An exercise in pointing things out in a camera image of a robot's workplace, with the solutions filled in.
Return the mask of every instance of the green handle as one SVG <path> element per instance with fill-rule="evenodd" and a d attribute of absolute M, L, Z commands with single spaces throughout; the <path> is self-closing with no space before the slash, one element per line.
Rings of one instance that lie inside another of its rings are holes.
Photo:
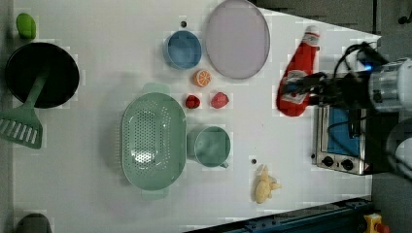
<path fill-rule="evenodd" d="M 142 197 L 146 201 L 163 199 L 167 196 L 167 193 L 169 193 L 169 187 L 165 187 L 164 189 L 155 191 L 148 191 L 142 189 Z"/>
<path fill-rule="evenodd" d="M 170 94 L 170 88 L 168 85 L 160 83 L 146 83 L 143 86 L 143 91 L 147 93 L 157 92 L 162 94 Z"/>
<path fill-rule="evenodd" d="M 221 167 L 223 167 L 223 168 L 228 168 L 228 167 L 229 167 L 229 164 L 225 161 L 223 164 L 221 164 Z"/>
<path fill-rule="evenodd" d="M 34 81 L 33 86 L 28 93 L 27 99 L 24 102 L 23 106 L 28 109 L 33 109 L 34 105 L 36 104 L 37 99 L 39 98 L 40 93 L 43 90 L 43 86 L 45 86 L 46 80 L 49 77 L 51 72 L 51 66 L 46 64 L 40 73 L 37 75 L 36 80 Z"/>

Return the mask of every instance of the mug handle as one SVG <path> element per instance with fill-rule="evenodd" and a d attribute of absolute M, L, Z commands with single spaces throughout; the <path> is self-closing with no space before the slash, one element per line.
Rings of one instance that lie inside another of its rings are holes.
<path fill-rule="evenodd" d="M 227 164 L 227 162 L 225 161 L 223 164 L 220 165 L 223 168 L 227 168 L 229 166 L 229 164 Z"/>

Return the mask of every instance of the orange toy fruit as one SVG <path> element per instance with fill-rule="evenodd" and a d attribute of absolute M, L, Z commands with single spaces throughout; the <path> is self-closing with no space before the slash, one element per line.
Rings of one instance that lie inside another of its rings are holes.
<path fill-rule="evenodd" d="M 204 87 L 212 80 L 212 75 L 207 70 L 198 70 L 193 75 L 194 84 L 200 87 Z"/>

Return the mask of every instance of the yellow toy food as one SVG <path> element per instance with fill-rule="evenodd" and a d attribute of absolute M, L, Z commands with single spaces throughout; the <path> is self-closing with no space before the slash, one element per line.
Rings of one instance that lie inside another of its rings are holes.
<path fill-rule="evenodd" d="M 255 197 L 259 204 L 263 203 L 267 198 L 272 197 L 272 190 L 282 187 L 279 183 L 274 183 L 269 178 L 267 167 L 264 166 L 260 175 L 260 182 L 257 184 Z"/>

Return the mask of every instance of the black bowl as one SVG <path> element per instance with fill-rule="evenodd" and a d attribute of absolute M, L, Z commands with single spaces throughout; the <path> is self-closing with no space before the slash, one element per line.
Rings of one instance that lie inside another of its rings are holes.
<path fill-rule="evenodd" d="M 47 109 L 64 104 L 79 86 L 79 69 L 67 51 L 48 43 L 32 43 L 16 50 L 6 65 L 6 84 L 14 96 L 25 102 L 44 64 L 51 72 L 37 99 L 36 108 Z"/>

